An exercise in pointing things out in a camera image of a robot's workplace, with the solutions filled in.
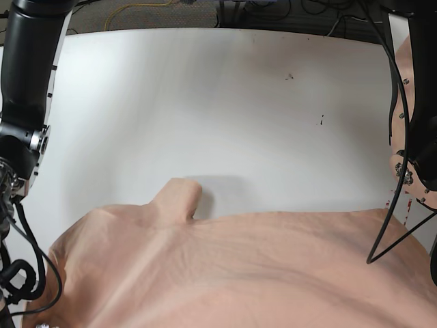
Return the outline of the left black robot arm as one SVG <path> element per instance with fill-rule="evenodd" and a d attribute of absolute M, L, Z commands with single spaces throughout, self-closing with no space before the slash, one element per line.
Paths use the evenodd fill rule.
<path fill-rule="evenodd" d="M 379 1 L 383 31 L 375 31 L 389 59 L 392 96 L 389 111 L 390 167 L 397 186 L 367 263 L 392 250 L 376 250 L 406 191 L 436 210 L 436 2 Z"/>

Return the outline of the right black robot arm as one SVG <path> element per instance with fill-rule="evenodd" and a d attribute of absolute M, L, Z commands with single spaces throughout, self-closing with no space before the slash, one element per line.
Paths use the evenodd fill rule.
<path fill-rule="evenodd" d="M 61 277 L 40 249 L 25 216 L 27 197 L 46 152 L 48 116 L 59 56 L 76 1 L 13 1 L 1 60 L 1 240 L 15 229 L 32 247 L 37 267 L 10 259 L 1 242 L 1 326 L 13 327 L 11 304 L 35 301 L 45 268 Z"/>

